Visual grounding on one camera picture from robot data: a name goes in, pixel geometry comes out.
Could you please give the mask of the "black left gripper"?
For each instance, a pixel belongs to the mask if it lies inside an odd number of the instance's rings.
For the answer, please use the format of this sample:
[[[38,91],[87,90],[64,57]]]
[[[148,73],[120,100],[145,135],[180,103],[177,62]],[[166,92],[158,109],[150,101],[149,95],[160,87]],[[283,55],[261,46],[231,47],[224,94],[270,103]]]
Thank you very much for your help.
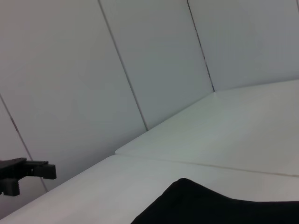
[[[18,196],[18,180],[25,175],[54,180],[57,178],[56,166],[48,161],[27,161],[26,158],[0,161],[0,193],[5,196]]]

